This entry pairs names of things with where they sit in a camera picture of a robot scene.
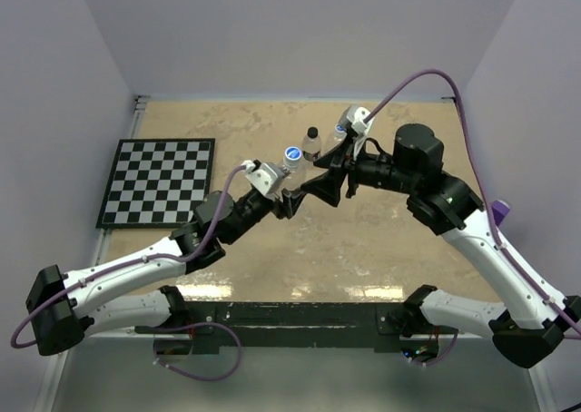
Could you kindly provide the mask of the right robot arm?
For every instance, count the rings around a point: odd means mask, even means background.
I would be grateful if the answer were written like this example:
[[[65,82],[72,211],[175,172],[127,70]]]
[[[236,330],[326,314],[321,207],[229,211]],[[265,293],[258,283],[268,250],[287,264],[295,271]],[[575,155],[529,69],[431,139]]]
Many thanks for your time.
[[[423,124],[397,129],[392,153],[357,152],[345,138],[316,161],[322,175],[301,190],[330,206],[360,185],[407,195],[412,216],[455,248],[497,293],[499,303],[451,295],[423,285],[403,303],[402,334],[446,327],[491,340],[521,368],[550,355],[580,320],[580,298],[565,296],[542,279],[507,239],[492,231],[483,201],[461,179],[443,169],[444,145]]]

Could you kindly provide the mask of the small clear plastic bottle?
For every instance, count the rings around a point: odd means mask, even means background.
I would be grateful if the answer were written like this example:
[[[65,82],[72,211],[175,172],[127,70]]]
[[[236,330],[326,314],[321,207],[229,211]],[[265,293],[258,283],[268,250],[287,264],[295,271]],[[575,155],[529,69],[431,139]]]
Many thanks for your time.
[[[322,141],[320,134],[316,138],[310,138],[307,133],[302,141],[302,155],[307,162],[315,162],[320,157]]]

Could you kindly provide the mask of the black bottle cap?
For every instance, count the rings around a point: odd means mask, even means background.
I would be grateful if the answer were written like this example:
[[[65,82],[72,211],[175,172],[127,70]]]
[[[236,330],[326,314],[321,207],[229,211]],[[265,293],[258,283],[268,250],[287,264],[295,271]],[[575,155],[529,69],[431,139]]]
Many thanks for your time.
[[[319,131],[316,127],[310,127],[307,131],[307,135],[310,138],[316,138],[319,135]]]

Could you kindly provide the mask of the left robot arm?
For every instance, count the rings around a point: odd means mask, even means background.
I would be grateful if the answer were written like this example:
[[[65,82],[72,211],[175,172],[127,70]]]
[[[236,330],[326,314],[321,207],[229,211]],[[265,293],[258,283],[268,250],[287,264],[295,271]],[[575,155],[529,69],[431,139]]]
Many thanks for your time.
[[[214,191],[193,211],[192,219],[148,247],[99,266],[63,272],[57,265],[40,270],[25,301],[34,338],[30,346],[52,356],[96,333],[125,327],[182,330],[188,310],[181,293],[165,287],[134,296],[154,282],[205,269],[269,214],[292,218],[304,191],[285,190],[269,198],[252,189],[234,200]]]

